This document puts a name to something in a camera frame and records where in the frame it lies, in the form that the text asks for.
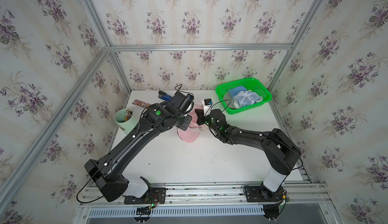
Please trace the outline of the light blue baseball cap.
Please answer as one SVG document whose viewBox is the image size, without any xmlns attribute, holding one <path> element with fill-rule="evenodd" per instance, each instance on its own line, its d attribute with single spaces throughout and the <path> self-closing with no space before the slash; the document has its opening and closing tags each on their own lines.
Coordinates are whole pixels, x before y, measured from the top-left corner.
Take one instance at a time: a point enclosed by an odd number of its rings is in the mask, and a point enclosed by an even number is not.
<svg viewBox="0 0 388 224">
<path fill-rule="evenodd" d="M 232 109 L 240 109 L 263 101 L 263 98 L 252 90 L 246 89 L 244 86 L 228 90 L 223 96 L 223 100 Z"/>
</svg>

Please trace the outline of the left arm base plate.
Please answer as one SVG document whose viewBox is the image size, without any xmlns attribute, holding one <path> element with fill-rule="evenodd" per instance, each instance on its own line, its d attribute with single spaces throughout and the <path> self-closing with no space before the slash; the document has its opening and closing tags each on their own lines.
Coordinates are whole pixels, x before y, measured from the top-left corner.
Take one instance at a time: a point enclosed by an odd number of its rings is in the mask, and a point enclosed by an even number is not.
<svg viewBox="0 0 388 224">
<path fill-rule="evenodd" d="M 136 198 L 134 196 L 125 196 L 124 204 L 126 205 L 136 205 L 136 204 L 148 204 L 148 205 L 157 205 L 164 204 L 166 199 L 166 188 L 153 188 L 146 191 L 146 193 L 140 197 Z"/>
</svg>

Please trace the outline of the pink baseball cap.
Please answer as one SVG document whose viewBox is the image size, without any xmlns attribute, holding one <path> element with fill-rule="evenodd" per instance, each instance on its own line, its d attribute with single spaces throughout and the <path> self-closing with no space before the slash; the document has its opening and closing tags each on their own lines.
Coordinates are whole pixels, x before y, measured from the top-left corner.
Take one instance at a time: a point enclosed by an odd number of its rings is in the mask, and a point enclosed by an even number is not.
<svg viewBox="0 0 388 224">
<path fill-rule="evenodd" d="M 186 131 L 177 129 L 178 136 L 186 143 L 194 142 L 199 137 L 201 132 L 205 130 L 205 125 L 199 126 L 197 124 L 198 116 L 195 112 L 196 109 L 203 110 L 203 105 L 200 103 L 196 103 L 194 105 L 193 110 L 189 113 L 189 115 L 192 117 L 192 120 Z"/>
</svg>

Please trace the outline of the green plastic basket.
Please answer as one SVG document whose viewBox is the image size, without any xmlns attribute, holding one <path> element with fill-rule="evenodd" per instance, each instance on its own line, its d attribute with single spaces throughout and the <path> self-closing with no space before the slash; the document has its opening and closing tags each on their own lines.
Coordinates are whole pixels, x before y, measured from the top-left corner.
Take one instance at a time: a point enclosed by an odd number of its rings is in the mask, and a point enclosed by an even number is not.
<svg viewBox="0 0 388 224">
<path fill-rule="evenodd" d="M 261 98 L 256 100 L 254 104 L 236 108 L 233 103 L 233 97 L 241 91 L 252 91 Z M 252 77 L 221 84 L 216 87 L 215 92 L 222 105 L 226 108 L 228 114 L 237 114 L 247 111 L 262 106 L 272 100 L 272 94 L 266 87 L 259 80 Z"/>
</svg>

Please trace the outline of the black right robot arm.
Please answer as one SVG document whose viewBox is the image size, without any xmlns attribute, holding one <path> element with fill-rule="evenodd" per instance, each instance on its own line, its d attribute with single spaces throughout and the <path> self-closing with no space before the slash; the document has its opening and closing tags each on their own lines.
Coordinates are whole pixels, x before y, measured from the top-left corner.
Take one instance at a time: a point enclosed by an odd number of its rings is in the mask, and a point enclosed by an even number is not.
<svg viewBox="0 0 388 224">
<path fill-rule="evenodd" d="M 243 145 L 262 150 L 270 169 L 261 188 L 275 193 L 279 190 L 287 176 L 301 160 L 301 151 L 296 144 L 280 129 L 256 132 L 244 130 L 227 123 L 226 116 L 220 109 L 196 109 L 199 126 L 206 125 L 212 135 L 224 144 Z"/>
</svg>

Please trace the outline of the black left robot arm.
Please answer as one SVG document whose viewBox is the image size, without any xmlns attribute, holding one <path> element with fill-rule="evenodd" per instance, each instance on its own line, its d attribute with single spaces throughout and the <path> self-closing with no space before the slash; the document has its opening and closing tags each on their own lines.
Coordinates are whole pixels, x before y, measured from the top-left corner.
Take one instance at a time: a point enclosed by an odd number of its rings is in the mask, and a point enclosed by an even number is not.
<svg viewBox="0 0 388 224">
<path fill-rule="evenodd" d="M 130 180 L 124 170 L 140 151 L 161 133 L 174 127 L 187 130 L 194 102 L 175 107 L 171 101 L 155 103 L 145 109 L 133 130 L 110 152 L 98 160 L 88 160 L 84 168 L 108 202 L 118 199 L 127 190 Z"/>
</svg>

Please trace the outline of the mint green pen cup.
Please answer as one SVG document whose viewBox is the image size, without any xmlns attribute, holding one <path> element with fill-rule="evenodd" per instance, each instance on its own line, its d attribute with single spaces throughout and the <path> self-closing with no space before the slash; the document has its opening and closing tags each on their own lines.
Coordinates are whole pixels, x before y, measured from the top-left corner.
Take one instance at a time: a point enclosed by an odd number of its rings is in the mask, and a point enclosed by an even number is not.
<svg viewBox="0 0 388 224">
<path fill-rule="evenodd" d="M 114 120 L 125 135 L 128 135 L 136 127 L 139 121 L 131 109 L 119 110 L 115 114 Z"/>
</svg>

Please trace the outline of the aluminium mounting rail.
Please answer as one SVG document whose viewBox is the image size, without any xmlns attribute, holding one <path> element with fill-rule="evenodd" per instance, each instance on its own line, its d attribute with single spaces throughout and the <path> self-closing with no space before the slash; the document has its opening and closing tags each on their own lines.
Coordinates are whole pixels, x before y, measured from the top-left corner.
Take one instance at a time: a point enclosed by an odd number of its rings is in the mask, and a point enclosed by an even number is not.
<svg viewBox="0 0 388 224">
<path fill-rule="evenodd" d="M 244 186 L 258 186 L 260 182 L 213 183 L 154 183 L 155 188 L 166 188 L 164 206 L 179 205 L 246 205 Z M 287 181 L 282 184 L 291 204 L 332 203 L 323 184 L 308 181 Z"/>
</svg>

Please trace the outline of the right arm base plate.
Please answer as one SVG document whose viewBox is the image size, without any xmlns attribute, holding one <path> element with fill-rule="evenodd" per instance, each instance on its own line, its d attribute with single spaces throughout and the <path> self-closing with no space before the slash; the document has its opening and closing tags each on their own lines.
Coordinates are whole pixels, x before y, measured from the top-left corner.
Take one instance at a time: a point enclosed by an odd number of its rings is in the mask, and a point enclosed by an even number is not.
<svg viewBox="0 0 388 224">
<path fill-rule="evenodd" d="M 275 202 L 282 203 L 286 197 L 286 190 L 280 186 L 275 192 L 270 191 L 264 185 L 260 186 L 244 186 L 243 193 L 248 202 L 263 203 Z"/>
</svg>

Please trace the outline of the blue black stapler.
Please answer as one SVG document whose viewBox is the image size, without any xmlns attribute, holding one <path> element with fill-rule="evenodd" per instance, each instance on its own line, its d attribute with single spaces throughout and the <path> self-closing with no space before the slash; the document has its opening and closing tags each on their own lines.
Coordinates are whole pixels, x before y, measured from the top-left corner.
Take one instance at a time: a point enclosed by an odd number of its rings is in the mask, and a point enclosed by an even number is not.
<svg viewBox="0 0 388 224">
<path fill-rule="evenodd" d="M 172 96 L 170 96 L 169 94 L 167 94 L 164 91 L 159 91 L 158 98 L 163 100 L 163 101 L 170 101 L 172 99 Z"/>
</svg>

